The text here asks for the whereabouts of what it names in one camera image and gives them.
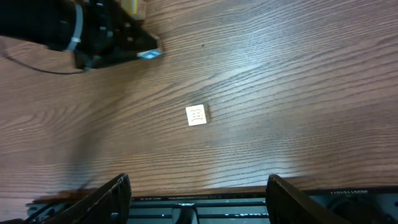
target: black cable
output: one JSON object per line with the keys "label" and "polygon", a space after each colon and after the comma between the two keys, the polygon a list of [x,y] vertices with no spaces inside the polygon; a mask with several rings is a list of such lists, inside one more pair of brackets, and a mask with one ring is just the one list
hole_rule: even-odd
{"label": "black cable", "polygon": [[12,62],[14,62],[14,63],[16,63],[18,65],[21,65],[23,67],[30,68],[32,70],[38,71],[38,72],[44,72],[44,73],[49,73],[49,74],[54,74],[54,75],[74,75],[74,74],[85,73],[85,72],[87,72],[90,69],[90,67],[88,67],[88,68],[85,68],[83,71],[80,71],[80,72],[50,72],[50,71],[42,70],[42,69],[30,66],[28,64],[25,64],[24,62],[21,62],[20,60],[11,57],[10,55],[8,55],[6,45],[5,45],[5,43],[3,41],[1,41],[1,45],[3,46],[2,56],[5,59],[7,59],[9,61],[12,61]]}

